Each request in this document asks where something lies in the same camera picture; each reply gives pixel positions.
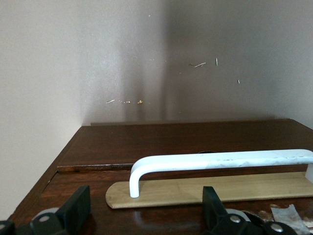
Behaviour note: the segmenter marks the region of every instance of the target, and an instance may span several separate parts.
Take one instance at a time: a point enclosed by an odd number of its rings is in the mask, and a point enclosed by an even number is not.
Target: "wooden table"
[[[43,209],[58,207],[81,185],[90,185],[91,215],[80,234],[201,234],[201,205],[110,209],[105,193],[127,181],[132,164],[150,155],[304,148],[313,150],[313,130],[291,119],[211,123],[83,126],[11,215],[17,226]],[[209,177],[305,171],[305,165],[153,173],[143,179]],[[294,204],[304,220],[313,220],[313,199],[277,199],[225,203],[270,219],[270,207]]]

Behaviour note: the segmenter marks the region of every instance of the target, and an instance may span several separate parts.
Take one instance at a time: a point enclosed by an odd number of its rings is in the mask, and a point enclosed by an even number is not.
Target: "beige wall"
[[[310,0],[1,1],[0,219],[82,124],[313,128],[312,22]]]

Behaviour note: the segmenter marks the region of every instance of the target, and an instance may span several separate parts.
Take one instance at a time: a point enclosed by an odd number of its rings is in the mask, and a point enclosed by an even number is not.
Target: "black clamp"
[[[10,220],[0,221],[0,235],[76,235],[89,214],[90,188],[80,186],[55,213],[40,214],[18,228]]]
[[[297,235],[284,223],[271,221],[259,227],[238,214],[228,214],[213,187],[203,187],[202,205],[208,227],[203,235]]]

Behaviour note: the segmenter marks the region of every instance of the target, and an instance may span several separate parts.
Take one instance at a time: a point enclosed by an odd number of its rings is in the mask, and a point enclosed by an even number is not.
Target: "wooden board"
[[[203,186],[212,186],[222,202],[313,196],[305,172],[290,172],[140,181],[138,198],[130,197],[129,182],[117,182],[106,201],[113,209],[198,204]]]

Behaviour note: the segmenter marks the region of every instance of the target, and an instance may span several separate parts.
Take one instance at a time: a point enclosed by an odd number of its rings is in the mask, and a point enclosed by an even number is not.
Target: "white handle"
[[[139,179],[151,172],[312,163],[313,152],[306,149],[150,156],[133,165],[129,179],[130,196],[139,197]],[[313,174],[307,172],[306,175],[313,180],[309,175]]]

